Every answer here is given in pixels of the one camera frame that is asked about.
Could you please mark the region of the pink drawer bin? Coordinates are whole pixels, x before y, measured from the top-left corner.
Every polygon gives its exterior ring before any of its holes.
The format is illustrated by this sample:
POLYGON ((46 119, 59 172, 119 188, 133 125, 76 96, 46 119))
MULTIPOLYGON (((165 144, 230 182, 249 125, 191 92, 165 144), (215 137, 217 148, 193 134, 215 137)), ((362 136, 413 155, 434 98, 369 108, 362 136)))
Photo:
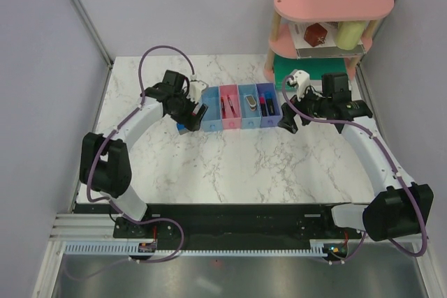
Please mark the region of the pink drawer bin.
POLYGON ((242 118, 240 111, 240 97, 238 93, 238 88, 236 84, 223 85, 219 87, 220 97, 223 97, 225 108, 226 108, 226 118, 221 119, 223 124, 223 129, 238 129, 241 128, 242 118), (233 116, 233 113, 230 110, 227 101, 227 95, 230 96, 233 106, 235 108, 235 112, 237 114, 236 117, 233 116))

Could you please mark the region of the light blue drawer bin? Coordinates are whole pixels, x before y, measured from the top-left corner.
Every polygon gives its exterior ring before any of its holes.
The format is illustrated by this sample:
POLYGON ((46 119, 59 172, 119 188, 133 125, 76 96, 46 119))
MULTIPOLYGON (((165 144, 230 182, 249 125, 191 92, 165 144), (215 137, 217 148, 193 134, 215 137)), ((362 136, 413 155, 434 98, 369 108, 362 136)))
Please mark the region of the light blue drawer bin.
POLYGON ((207 106, 207 111, 202 119, 201 129, 205 132, 222 131, 219 88, 209 87, 202 95, 202 103, 207 106))

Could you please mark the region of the red black stamp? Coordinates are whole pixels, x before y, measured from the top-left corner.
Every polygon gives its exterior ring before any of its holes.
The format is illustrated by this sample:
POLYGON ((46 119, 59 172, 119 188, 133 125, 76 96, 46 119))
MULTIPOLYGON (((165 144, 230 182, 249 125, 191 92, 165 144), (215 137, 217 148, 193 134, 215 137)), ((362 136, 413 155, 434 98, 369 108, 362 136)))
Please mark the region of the red black stamp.
POLYGON ((191 115, 196 116, 199 113, 201 106, 202 106, 201 104, 197 104, 193 109, 193 111, 191 112, 191 115))

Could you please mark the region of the red gel pen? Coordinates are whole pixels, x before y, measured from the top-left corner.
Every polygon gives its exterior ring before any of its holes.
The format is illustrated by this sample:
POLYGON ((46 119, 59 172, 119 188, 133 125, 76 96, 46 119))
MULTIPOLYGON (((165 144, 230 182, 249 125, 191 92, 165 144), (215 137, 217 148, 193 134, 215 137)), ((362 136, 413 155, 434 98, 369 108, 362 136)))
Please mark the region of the red gel pen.
POLYGON ((234 106, 233 106, 233 102, 232 102, 232 100, 231 100, 231 98, 230 98, 229 95, 227 95, 227 101, 228 101, 228 105, 229 105, 229 107, 230 107, 230 110, 231 110, 231 112, 233 113, 233 116, 236 117, 237 114, 236 114, 236 112, 235 112, 235 108, 234 108, 234 106))

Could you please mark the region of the pink cap black highlighter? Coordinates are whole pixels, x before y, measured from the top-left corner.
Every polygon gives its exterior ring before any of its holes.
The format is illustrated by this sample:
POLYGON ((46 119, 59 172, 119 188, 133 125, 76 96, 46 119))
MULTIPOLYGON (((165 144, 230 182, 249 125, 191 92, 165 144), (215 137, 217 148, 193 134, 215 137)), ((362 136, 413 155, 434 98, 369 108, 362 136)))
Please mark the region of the pink cap black highlighter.
POLYGON ((268 115, 268 112, 267 112, 264 95, 260 95, 259 103, 260 103, 261 115, 262 115, 262 117, 266 117, 268 115))

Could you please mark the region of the purple drawer bin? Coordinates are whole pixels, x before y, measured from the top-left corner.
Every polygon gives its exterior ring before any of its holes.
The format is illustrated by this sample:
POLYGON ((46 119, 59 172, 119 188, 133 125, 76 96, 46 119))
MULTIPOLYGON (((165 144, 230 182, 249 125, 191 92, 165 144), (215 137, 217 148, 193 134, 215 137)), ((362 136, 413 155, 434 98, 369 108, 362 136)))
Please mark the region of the purple drawer bin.
POLYGON ((272 94, 272 97, 274 99, 274 107, 276 110, 276 115, 270 116, 268 114, 266 117, 262 117, 262 115, 261 115, 261 128, 276 127, 278 121, 282 117, 282 114, 281 114, 281 108, 278 104, 277 92, 275 90, 275 86, 273 85, 273 83, 259 83, 256 85, 256 88, 258 91, 258 102, 259 102, 260 95, 264 95, 264 97, 265 97, 265 93, 267 91, 269 91, 272 94))

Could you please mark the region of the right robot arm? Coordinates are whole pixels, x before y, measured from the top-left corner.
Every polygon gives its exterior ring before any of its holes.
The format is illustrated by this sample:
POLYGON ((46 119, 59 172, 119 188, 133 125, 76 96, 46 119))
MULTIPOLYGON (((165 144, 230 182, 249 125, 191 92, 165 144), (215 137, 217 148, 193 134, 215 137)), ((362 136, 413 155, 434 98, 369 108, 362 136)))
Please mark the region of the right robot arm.
POLYGON ((350 144, 369 177, 374 199, 368 204, 336 204, 320 220, 321 232, 337 237, 345 228, 366 232, 373 241, 395 244, 400 237, 419 234, 428 240, 426 223, 434 199, 427 184, 417 184, 397 162, 383 141, 372 111, 363 100, 354 100, 345 73, 326 74, 316 91, 309 74, 295 70, 281 87, 293 87, 295 95, 282 105, 281 127, 296 133, 295 117, 303 126, 311 122, 333 125, 350 144))

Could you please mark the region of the red black pen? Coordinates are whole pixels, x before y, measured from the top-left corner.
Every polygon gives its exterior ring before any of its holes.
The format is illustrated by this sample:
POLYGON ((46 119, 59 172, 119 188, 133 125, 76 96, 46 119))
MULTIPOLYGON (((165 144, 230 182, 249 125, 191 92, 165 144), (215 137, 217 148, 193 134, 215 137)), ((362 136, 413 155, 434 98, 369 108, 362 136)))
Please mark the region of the red black pen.
POLYGON ((220 98, 220 106, 221 106, 221 118, 225 119, 226 118, 226 108, 225 108, 225 103, 224 103, 223 97, 220 98))

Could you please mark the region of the blue cap black highlighter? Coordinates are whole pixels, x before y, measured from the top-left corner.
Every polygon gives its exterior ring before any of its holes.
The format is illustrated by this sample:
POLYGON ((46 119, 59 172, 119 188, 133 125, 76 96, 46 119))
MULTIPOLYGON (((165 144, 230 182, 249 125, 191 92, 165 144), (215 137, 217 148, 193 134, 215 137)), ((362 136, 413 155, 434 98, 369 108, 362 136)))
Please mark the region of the blue cap black highlighter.
POLYGON ((274 99, 269 91, 265 93, 265 102, 268 107, 268 114, 270 116, 276 115, 276 110, 274 107, 274 99))

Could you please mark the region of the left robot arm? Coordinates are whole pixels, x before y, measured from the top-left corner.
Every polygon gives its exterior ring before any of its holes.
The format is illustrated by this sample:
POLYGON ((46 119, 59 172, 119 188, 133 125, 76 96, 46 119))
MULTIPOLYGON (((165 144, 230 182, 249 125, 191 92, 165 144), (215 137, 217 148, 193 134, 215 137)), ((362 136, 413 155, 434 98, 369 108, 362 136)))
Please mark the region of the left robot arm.
POLYGON ((131 186, 129 150, 143 139, 152 155, 142 163, 143 185, 170 189, 187 209, 244 204, 246 192, 274 187, 291 164, 292 149, 278 112, 245 118, 237 103, 225 119, 221 111, 227 106, 219 87, 167 71, 142 89, 138 106, 116 127, 84 136, 80 181, 98 193, 98 201, 109 202, 118 222, 129 223, 137 237, 147 237, 156 225, 185 231, 173 204, 159 214, 131 186))

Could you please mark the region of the blue grey eraser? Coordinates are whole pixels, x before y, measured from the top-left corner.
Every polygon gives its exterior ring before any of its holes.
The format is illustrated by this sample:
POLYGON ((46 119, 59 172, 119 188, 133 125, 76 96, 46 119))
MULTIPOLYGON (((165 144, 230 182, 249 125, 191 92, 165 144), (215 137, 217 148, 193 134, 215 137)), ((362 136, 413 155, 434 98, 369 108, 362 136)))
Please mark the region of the blue grey eraser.
POLYGON ((183 124, 177 124, 177 131, 180 135, 184 135, 189 132, 189 130, 183 124))

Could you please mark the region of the grey white eraser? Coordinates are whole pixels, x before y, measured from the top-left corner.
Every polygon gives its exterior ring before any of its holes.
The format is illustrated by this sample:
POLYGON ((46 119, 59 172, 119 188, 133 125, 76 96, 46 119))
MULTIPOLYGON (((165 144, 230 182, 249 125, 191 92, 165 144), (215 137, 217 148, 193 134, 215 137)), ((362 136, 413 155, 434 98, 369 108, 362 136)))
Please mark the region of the grey white eraser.
POLYGON ((257 107, 256 99, 252 95, 246 95, 245 99, 247 101, 249 109, 250 110, 256 110, 256 107, 257 107))

